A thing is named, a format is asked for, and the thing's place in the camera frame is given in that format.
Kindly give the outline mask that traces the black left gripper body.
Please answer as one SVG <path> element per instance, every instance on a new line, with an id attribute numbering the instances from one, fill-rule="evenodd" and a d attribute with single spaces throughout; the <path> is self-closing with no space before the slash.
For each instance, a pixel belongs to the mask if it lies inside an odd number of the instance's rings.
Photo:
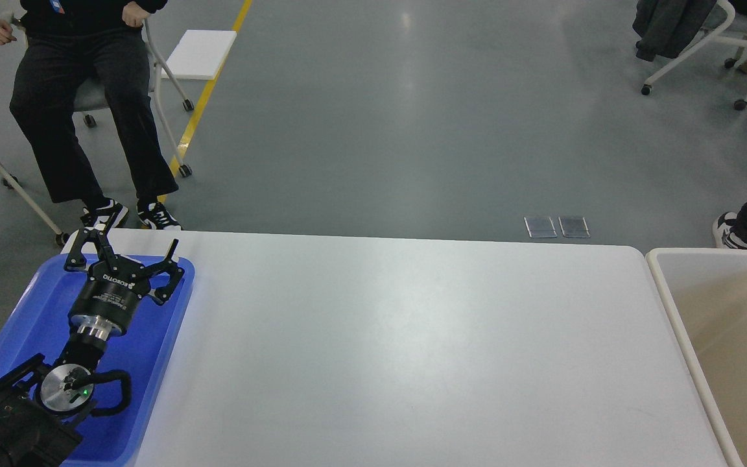
<path id="1" fill-rule="evenodd" d="M 86 258 L 68 259 L 69 272 L 85 272 L 86 282 L 68 312 L 70 331 L 92 336 L 124 336 L 143 295 L 152 290 L 154 269 L 133 258 L 119 256 L 118 265 L 100 260 L 86 266 Z"/>

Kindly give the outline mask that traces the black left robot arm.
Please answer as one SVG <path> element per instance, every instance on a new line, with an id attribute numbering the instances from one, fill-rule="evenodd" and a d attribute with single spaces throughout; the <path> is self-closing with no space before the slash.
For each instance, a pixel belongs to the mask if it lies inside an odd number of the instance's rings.
<path id="1" fill-rule="evenodd" d="M 183 321 L 192 263 L 124 256 L 81 230 L 0 333 L 0 466 L 118 466 L 139 447 Z"/>

